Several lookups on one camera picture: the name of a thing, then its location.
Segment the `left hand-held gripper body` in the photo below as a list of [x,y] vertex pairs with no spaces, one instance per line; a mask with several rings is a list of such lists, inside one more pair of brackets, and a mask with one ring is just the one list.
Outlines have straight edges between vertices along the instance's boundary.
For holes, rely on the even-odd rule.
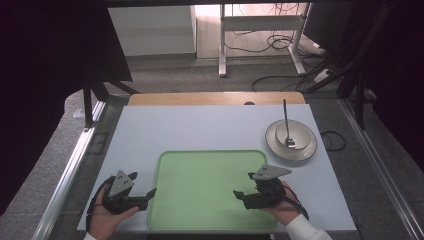
[[102,200],[102,205],[112,214],[121,214],[133,207],[138,207],[140,211],[145,211],[149,200],[145,196],[130,197],[129,193],[134,186],[134,180],[119,170],[115,176],[105,181],[107,187]]

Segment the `person's right hand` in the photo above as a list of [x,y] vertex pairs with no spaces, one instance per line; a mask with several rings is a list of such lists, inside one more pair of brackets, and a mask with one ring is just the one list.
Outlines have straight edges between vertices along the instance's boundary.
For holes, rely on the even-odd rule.
[[[286,196],[292,201],[298,203],[298,199],[294,191],[288,185],[287,182],[282,181],[282,185],[286,191]],[[300,215],[300,211],[292,204],[287,201],[281,202],[272,208],[263,208],[263,211],[274,216],[284,226],[292,222],[297,216]]]

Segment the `person's left hand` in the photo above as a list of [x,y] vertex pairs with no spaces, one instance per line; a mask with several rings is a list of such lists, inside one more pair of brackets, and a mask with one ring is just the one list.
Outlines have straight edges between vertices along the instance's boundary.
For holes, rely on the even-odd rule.
[[83,240],[108,240],[121,222],[132,217],[139,211],[138,207],[133,207],[118,215],[110,213],[102,205],[105,189],[106,187],[103,187],[100,190],[95,200],[94,209],[89,221],[89,231]]

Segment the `green tray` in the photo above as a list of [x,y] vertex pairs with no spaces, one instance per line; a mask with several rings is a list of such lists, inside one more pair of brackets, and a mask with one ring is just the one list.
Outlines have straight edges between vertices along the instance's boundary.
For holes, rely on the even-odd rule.
[[276,226],[234,193],[251,194],[248,177],[266,163],[258,150],[168,151],[160,156],[148,224],[156,231],[262,231]]

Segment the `white plate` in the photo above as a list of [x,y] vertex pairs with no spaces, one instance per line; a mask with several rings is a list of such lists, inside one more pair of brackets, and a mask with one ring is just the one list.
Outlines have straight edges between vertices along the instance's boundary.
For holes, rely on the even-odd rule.
[[312,139],[310,144],[306,148],[304,148],[303,150],[290,150],[286,147],[279,145],[275,138],[275,130],[277,128],[277,125],[280,124],[282,121],[283,120],[275,121],[266,130],[265,139],[269,148],[278,156],[291,161],[303,161],[310,158],[317,149],[317,139],[312,130],[307,126],[309,128]]

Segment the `white bowl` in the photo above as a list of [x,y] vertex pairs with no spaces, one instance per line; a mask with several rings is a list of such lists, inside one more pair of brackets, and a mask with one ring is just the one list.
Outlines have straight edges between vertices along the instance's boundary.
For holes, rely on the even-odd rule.
[[311,142],[309,128],[295,120],[283,120],[275,130],[277,143],[290,150],[303,150]]

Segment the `metal spoon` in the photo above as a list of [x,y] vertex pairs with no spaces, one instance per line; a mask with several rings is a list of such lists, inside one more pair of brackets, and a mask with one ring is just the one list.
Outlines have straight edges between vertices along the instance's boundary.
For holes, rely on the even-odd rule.
[[285,126],[286,126],[286,132],[287,132],[287,136],[286,136],[286,139],[285,139],[285,145],[290,149],[294,149],[295,146],[296,146],[296,143],[290,136],[286,100],[283,100],[283,111],[284,111],[284,119],[285,119]]

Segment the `white table board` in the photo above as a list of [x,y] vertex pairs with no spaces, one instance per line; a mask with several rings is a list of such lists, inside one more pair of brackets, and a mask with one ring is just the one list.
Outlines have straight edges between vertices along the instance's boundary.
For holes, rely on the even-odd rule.
[[[306,104],[287,106],[288,118],[311,130],[317,125]],[[103,182],[119,170],[138,172],[132,189],[143,196],[156,188],[160,156],[168,151],[258,150],[266,163],[291,169],[285,181],[307,209],[310,222],[326,231],[352,231],[355,228],[338,180],[321,141],[315,153],[296,163],[284,159],[268,147],[265,133],[275,121],[284,118],[283,106],[127,106],[119,119],[97,180]],[[131,233],[272,233],[283,227],[262,231],[156,231],[148,224],[149,208],[119,226]]]

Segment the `black metal stand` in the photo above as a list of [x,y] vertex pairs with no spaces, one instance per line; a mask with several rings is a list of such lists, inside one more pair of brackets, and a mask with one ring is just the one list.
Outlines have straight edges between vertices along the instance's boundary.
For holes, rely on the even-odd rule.
[[84,113],[85,113],[85,127],[91,128],[94,126],[93,106],[91,94],[101,101],[106,102],[110,96],[105,86],[105,81],[100,80],[89,70],[89,77],[84,81],[83,87],[83,100],[84,100]]
[[353,100],[354,119],[361,130],[365,130],[363,113],[365,103],[365,81],[362,77],[362,72],[349,73],[341,82],[336,93],[337,96],[347,99],[352,92],[355,92]]

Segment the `wooden table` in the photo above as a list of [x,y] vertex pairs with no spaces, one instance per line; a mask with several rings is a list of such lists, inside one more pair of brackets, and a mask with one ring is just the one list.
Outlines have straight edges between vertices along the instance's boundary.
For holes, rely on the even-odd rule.
[[286,100],[288,104],[305,104],[299,92],[194,92],[145,93],[130,97],[129,106],[188,106],[188,105],[276,105]]

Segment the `white power strip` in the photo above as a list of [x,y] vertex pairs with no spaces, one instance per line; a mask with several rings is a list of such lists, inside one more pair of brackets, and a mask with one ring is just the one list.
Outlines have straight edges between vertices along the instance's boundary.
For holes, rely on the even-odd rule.
[[322,80],[324,80],[325,78],[327,78],[328,76],[330,76],[331,74],[332,74],[331,70],[324,69],[314,78],[314,82],[319,83]]

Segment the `black curtain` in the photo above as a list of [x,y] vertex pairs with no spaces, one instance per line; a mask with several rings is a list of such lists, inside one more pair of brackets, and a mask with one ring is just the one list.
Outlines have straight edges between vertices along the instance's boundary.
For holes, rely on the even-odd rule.
[[365,24],[384,4],[391,8],[362,74],[376,94],[375,113],[424,171],[424,0],[360,0],[352,17]]
[[132,79],[108,8],[0,0],[0,216],[37,163],[68,96]]

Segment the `white cabinet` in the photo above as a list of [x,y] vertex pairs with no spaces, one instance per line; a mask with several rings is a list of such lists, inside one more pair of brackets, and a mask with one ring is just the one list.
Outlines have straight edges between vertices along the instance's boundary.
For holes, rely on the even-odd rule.
[[193,6],[109,8],[125,56],[193,54]]

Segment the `aluminium rail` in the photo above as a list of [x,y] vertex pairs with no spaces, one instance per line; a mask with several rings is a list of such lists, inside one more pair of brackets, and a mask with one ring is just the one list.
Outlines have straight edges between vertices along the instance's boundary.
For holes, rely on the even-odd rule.
[[371,165],[376,172],[383,188],[385,189],[397,215],[399,216],[402,224],[404,225],[411,240],[424,240],[424,227],[419,223],[416,214],[414,213],[411,205],[401,193],[398,185],[395,183],[392,175],[389,173],[383,159],[374,144],[372,143],[369,135],[361,128],[354,116],[354,110],[350,102],[346,99],[339,100],[339,104],[344,111],[355,135],[358,138],[364,152],[367,155]]
[[93,123],[82,131],[31,240],[48,240],[105,106],[105,102],[98,101],[90,111]]

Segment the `white desk frame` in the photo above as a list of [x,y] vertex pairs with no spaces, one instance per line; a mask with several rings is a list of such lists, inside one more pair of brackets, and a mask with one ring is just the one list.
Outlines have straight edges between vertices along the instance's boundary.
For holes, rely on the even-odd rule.
[[297,73],[306,74],[299,58],[298,47],[307,20],[311,3],[305,5],[300,15],[267,15],[267,16],[227,16],[225,5],[220,5],[220,47],[218,73],[220,77],[227,75],[225,33],[230,31],[292,31],[294,33],[292,44],[288,46],[289,55]]

